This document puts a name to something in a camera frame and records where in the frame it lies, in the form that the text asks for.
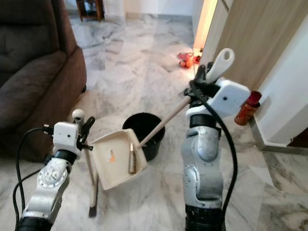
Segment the dustpan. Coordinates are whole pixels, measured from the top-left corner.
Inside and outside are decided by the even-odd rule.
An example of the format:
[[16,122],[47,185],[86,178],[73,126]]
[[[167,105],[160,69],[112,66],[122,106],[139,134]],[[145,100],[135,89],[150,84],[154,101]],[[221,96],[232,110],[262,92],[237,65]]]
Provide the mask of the dustpan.
[[[130,143],[134,146],[136,173],[129,174]],[[92,143],[93,160],[104,190],[135,178],[147,166],[142,148],[133,129],[109,133]]]

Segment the dustpan handle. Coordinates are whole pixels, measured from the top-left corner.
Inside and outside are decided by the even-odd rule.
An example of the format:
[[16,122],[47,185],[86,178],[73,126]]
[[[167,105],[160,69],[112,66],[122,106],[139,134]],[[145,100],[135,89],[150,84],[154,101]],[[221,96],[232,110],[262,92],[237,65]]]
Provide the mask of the dustpan handle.
[[162,129],[166,123],[168,123],[173,117],[175,117],[186,105],[191,102],[190,96],[185,96],[185,98],[177,105],[175,109],[173,109],[151,132],[147,137],[141,141],[138,148],[141,148],[149,141],[156,133]]

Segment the sofa cushion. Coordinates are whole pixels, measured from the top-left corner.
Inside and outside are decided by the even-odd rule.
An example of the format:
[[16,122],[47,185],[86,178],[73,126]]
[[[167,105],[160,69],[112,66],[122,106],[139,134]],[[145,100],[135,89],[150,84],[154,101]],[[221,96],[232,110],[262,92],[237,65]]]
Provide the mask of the sofa cushion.
[[47,26],[0,26],[0,71],[16,72],[56,50]]
[[37,58],[0,88],[0,134],[16,127],[30,115],[65,60],[62,51]]
[[0,71],[0,88],[10,79],[14,73]]

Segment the black plastic bucket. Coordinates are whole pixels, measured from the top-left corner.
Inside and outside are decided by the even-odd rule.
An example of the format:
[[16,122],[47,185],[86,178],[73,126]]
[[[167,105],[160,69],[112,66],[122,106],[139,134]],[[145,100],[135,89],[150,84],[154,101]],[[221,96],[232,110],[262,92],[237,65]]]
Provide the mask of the black plastic bucket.
[[[142,141],[160,122],[161,119],[153,114],[138,113],[128,118],[123,124],[122,129],[133,129],[138,140]],[[158,154],[159,145],[164,135],[165,127],[160,129],[160,131],[142,147],[147,161],[153,160]]]

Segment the marble floor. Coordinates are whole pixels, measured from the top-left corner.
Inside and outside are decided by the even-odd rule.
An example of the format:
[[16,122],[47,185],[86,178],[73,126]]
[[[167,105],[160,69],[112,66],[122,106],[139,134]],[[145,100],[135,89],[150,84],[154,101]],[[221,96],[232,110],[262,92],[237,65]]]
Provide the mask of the marble floor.
[[[180,69],[177,54],[192,51],[192,22],[153,15],[128,18],[125,24],[84,22],[71,18],[87,66],[88,91],[74,108],[96,122],[89,141],[121,129],[127,117],[150,112],[164,117],[183,98],[194,69]],[[185,111],[166,126],[158,156],[134,181],[108,191],[99,186],[98,215],[88,218],[90,182],[85,160],[74,164],[70,185],[54,231],[183,231],[180,146],[189,123]],[[263,153],[249,126],[225,119],[236,145],[239,173],[226,214],[227,231],[308,231],[308,157]],[[224,195],[232,174],[225,136],[220,141]],[[1,230],[13,230],[12,191],[15,163],[0,159]],[[21,162],[22,175],[41,164]],[[25,184],[26,199],[36,179]]]

